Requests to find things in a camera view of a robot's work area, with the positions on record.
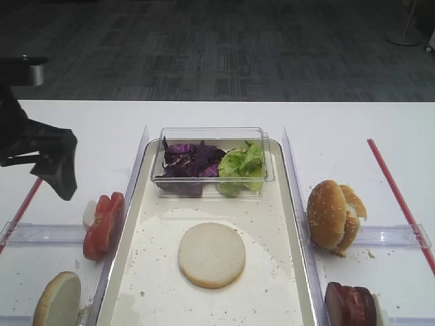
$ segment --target clear plastic box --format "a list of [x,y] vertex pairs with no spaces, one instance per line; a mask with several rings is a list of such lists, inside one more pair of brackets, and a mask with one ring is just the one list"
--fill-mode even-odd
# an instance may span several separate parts
[[[169,146],[193,144],[201,141],[225,152],[247,149],[247,142],[262,149],[263,173],[261,177],[161,177],[164,174],[164,139]],[[274,180],[272,158],[267,135],[261,128],[163,128],[151,169],[151,181],[159,197],[252,197],[261,196],[264,182]]]

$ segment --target meat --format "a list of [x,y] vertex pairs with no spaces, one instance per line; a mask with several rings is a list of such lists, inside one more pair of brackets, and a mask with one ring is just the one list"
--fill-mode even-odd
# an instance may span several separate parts
[[375,301],[365,287],[330,282],[325,302],[331,326],[377,326]]

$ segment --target red stick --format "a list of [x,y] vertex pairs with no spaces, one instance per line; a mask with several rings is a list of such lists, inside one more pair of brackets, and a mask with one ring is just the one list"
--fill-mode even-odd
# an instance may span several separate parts
[[15,227],[17,223],[21,220],[22,216],[27,210],[27,207],[29,207],[30,202],[33,199],[33,196],[35,196],[36,191],[38,190],[39,186],[41,185],[42,179],[38,178],[36,179],[35,183],[33,184],[32,188],[30,189],[29,193],[27,194],[26,198],[24,199],[24,202],[22,202],[20,208],[18,209],[18,212],[16,212],[14,219],[11,222],[11,225],[9,227],[9,230],[6,232],[5,238],[3,239],[3,243],[0,244],[0,254],[4,250],[6,246],[6,242],[11,236],[12,232],[15,230]]
[[[406,217],[406,220],[408,221],[409,224],[411,224],[413,226],[414,233],[415,233],[417,239],[419,240],[420,243],[422,243],[422,237],[421,237],[421,234],[420,234],[418,228],[414,228],[414,225],[417,224],[417,222],[415,221],[413,214],[411,213],[411,210],[409,209],[408,205],[406,204],[405,199],[403,198],[402,194],[400,193],[400,190],[399,190],[398,186],[396,185],[396,182],[394,181],[392,174],[388,170],[388,167],[382,158],[381,152],[378,150],[378,147],[375,145],[375,141],[373,141],[373,139],[367,139],[367,143],[370,146],[370,148],[372,149],[373,155],[375,155],[375,158],[378,161],[378,164],[381,167],[381,170],[382,170],[383,174],[385,175],[385,178],[387,178],[389,186],[391,187],[391,190],[393,191],[393,194],[396,197],[396,200],[398,201],[400,208],[402,209],[402,211]],[[432,255],[432,252],[430,251],[429,248],[421,248],[421,251],[423,251],[423,254],[426,257],[426,260],[428,261],[432,272],[435,274],[435,259],[434,259],[434,256]]]

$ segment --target round bun slice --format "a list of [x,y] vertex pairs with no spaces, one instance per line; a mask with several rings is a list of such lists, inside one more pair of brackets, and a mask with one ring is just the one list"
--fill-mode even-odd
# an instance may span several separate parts
[[360,217],[367,218],[366,208],[354,190],[333,180],[314,187],[307,212],[311,238],[342,257],[358,234]]
[[202,223],[190,228],[179,246],[181,272],[195,285],[217,289],[234,282],[245,267],[245,245],[232,228]]
[[73,272],[61,272],[43,291],[33,326],[74,326],[80,308],[81,285]]

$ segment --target white table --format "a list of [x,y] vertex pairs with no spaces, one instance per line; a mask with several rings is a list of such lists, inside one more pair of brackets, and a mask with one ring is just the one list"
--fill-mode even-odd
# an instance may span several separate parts
[[[281,141],[287,128],[306,198],[322,179],[350,183],[371,224],[406,224],[367,138],[376,141],[407,204],[435,242],[435,103],[217,103],[21,101],[34,120],[71,128],[77,139],[78,189],[71,202],[43,183],[23,217],[29,223],[81,223],[89,200],[125,191],[145,125],[150,139],[163,127],[261,126]],[[35,178],[30,166],[0,168],[0,223],[14,216]],[[416,266],[429,268],[424,258]],[[421,282],[433,283],[426,273]],[[411,307],[435,316],[427,306]]]

